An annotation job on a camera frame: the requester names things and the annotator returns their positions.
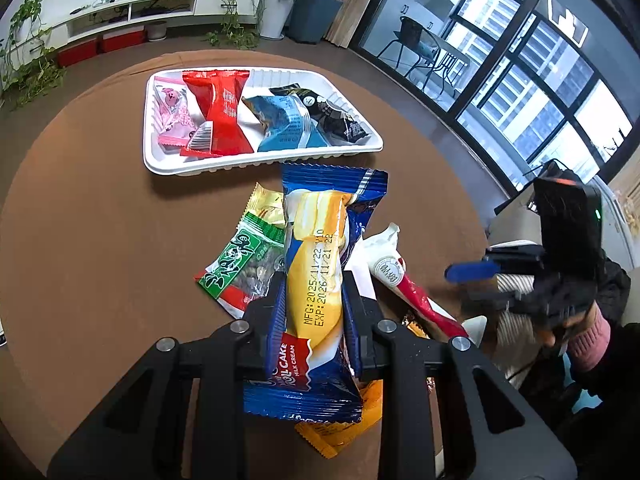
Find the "white flower pot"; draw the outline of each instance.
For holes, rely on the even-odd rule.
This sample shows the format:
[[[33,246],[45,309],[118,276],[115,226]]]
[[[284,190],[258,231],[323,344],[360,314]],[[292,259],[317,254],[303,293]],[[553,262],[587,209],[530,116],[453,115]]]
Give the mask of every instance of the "white flower pot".
[[[15,42],[22,43],[26,41],[32,34],[35,36],[40,28],[40,18],[35,20],[26,20],[18,30],[15,32]]]
[[[149,41],[162,41],[166,38],[166,22],[147,23],[145,30]]]
[[[281,40],[293,0],[264,0],[264,12],[260,22],[260,37],[268,40]]]

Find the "white shelf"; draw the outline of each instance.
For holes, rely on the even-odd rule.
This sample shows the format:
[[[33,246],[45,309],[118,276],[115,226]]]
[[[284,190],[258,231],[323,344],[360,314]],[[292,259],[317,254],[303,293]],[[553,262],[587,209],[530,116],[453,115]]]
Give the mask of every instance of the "white shelf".
[[[82,32],[81,34],[76,34],[75,36],[69,36],[69,43],[71,43],[72,41],[82,40],[83,38],[87,38],[89,36],[94,36],[95,34],[100,34],[107,30],[113,30],[119,27],[126,27],[127,25],[135,25],[136,23],[154,22],[156,20],[162,20],[164,18],[177,18],[179,16],[193,16],[193,11],[188,10],[184,12],[171,12],[169,14],[155,14],[153,16],[143,16],[141,18],[133,18],[132,20],[122,20],[121,22],[107,23],[103,27],[92,28],[92,30]]]
[[[260,0],[236,0],[238,2],[238,15],[243,23],[255,23],[255,13]],[[89,7],[76,14],[66,14],[55,19],[44,16],[43,27],[51,29],[48,36],[43,37],[47,48],[54,50],[63,48],[69,43],[83,40],[91,36],[97,36],[108,30],[127,27],[139,23],[156,22],[158,20],[170,20],[171,18],[188,18],[190,16],[222,16],[226,13],[226,6],[223,0],[116,0],[109,4],[97,7]],[[149,6],[164,7],[178,10],[168,10],[158,14],[140,16],[141,12],[148,10]],[[122,7],[122,12],[109,12],[114,8]],[[113,23],[108,23],[109,19],[122,18]],[[14,66],[27,64],[38,57],[38,45],[33,40],[26,40],[17,43],[11,49],[11,57]]]

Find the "round brown table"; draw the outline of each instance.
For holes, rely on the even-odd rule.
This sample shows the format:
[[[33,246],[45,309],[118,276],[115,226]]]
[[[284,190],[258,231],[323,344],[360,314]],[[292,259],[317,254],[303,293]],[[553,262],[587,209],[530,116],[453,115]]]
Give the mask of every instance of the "round brown table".
[[[454,315],[458,305],[443,271],[451,262],[479,258],[486,246],[471,201],[434,146],[354,83],[257,52],[181,52],[130,67],[76,98],[49,124],[18,170],[2,212],[2,324],[16,366],[60,444],[158,338],[203,338],[230,320],[193,276],[232,237],[256,181],[282,188],[277,165],[189,177],[145,168],[146,81],[159,70],[193,66],[301,68],[327,76],[385,141],[381,153],[331,161],[388,171],[388,194],[368,232],[399,224],[410,276]],[[376,477],[380,425],[326,460],[290,422],[247,419],[250,478],[261,478],[283,454],[283,479]],[[42,468],[51,453],[31,450],[30,458]]]

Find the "black chair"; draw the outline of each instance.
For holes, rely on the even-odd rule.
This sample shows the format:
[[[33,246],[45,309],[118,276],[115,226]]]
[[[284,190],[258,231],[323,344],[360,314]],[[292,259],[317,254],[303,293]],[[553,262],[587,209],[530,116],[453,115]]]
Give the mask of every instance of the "black chair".
[[[419,64],[421,64],[424,59],[424,64],[421,68],[429,68],[431,70],[427,75],[427,79],[429,79],[431,72],[435,68],[436,60],[440,55],[440,47],[438,46],[437,41],[433,37],[430,31],[424,28],[420,23],[412,20],[408,16],[402,16],[400,18],[400,30],[395,30],[394,34],[396,35],[396,40],[389,41],[388,45],[380,51],[376,57],[380,58],[384,51],[388,49],[394,43],[400,43],[400,54],[398,54],[398,60],[396,61],[396,69],[400,65],[400,58],[402,57],[402,51],[405,47],[411,50],[414,54],[418,56],[418,61],[408,70],[404,77],[408,77],[408,75],[412,72],[414,68],[416,68]]]

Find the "pink sleeve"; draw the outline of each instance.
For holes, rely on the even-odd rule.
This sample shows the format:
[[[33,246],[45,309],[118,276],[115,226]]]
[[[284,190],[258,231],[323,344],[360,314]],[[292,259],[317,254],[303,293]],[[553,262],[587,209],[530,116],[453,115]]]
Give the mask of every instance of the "pink sleeve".
[[[600,308],[597,305],[595,308],[597,312],[593,326],[572,338],[567,347],[572,364],[581,372],[593,370],[609,346],[611,327],[602,317]]]

